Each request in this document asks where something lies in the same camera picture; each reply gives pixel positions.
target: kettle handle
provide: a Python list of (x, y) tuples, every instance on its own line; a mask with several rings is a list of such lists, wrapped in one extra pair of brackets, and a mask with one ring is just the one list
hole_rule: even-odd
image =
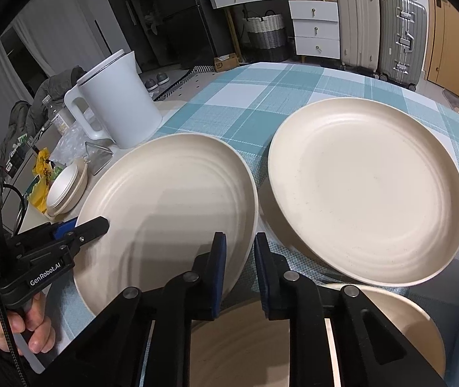
[(105, 129), (96, 131), (92, 128), (91, 125), (89, 125), (89, 122), (82, 114), (81, 110), (79, 109), (79, 106), (77, 106), (77, 104), (75, 103), (75, 100), (78, 98), (84, 99), (84, 97), (81, 94), (81, 91), (79, 90), (79, 86), (75, 85), (66, 92), (64, 102), (68, 110), (71, 112), (71, 114), (75, 117), (75, 119), (82, 126), (82, 129), (84, 129), (84, 132), (92, 140), (102, 140), (104, 138), (111, 140), (112, 138), (110, 137), (110, 135), (107, 133)]

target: wooden door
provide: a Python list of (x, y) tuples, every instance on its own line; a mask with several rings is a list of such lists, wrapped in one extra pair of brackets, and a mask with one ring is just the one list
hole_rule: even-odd
[(428, 80), (459, 96), (459, 12), (448, 0), (429, 0), (429, 3), (431, 10), (434, 4), (433, 16), (430, 13), (429, 17), (435, 25)]

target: screw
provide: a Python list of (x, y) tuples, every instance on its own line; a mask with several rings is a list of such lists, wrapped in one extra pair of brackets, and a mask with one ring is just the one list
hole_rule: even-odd
[(133, 286), (128, 286), (126, 289), (124, 289), (122, 295), (124, 298), (127, 298), (128, 300), (131, 298), (134, 298), (138, 295), (138, 288), (135, 288)]
[(359, 293), (360, 291), (354, 285), (346, 285), (344, 287), (344, 294), (346, 294), (348, 297), (357, 297)]
[(283, 278), (287, 281), (297, 281), (299, 279), (299, 274), (295, 270), (288, 270), (283, 274)]
[(195, 282), (199, 279), (199, 275), (197, 275), (195, 272), (188, 271), (183, 274), (183, 279), (186, 282)]

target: electric kettle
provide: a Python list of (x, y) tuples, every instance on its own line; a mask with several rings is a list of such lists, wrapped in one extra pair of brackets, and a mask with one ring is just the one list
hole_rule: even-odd
[[(77, 100), (86, 101), (102, 125), (100, 131), (82, 114)], [(114, 53), (84, 76), (65, 94), (68, 110), (92, 140), (109, 138), (125, 150), (148, 139), (162, 116), (136, 71), (135, 52)]]

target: finger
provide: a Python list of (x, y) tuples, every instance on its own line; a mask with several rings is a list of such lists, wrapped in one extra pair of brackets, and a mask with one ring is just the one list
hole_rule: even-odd
[(52, 329), (52, 322), (49, 317), (45, 317), (29, 340), (29, 349), (32, 353), (40, 353), (42, 348), (47, 344)]
[(45, 295), (37, 293), (32, 297), (31, 309), (25, 314), (25, 325), (27, 329), (34, 332), (45, 319)]
[[(13, 333), (23, 333), (23, 331), (25, 330), (25, 323), (19, 314), (13, 311), (8, 311), (7, 320), (9, 321), (9, 325), (11, 326), (11, 330)], [(5, 339), (5, 335), (4, 335), (1, 323), (0, 323), (0, 349), (3, 350), (4, 352), (9, 351), (9, 347), (7, 346), (7, 341)]]
[(47, 353), (49, 352), (55, 345), (55, 330), (53, 327), (50, 327), (50, 336), (48, 337), (47, 342), (45, 343), (45, 346), (42, 348), (41, 352), (42, 353)]

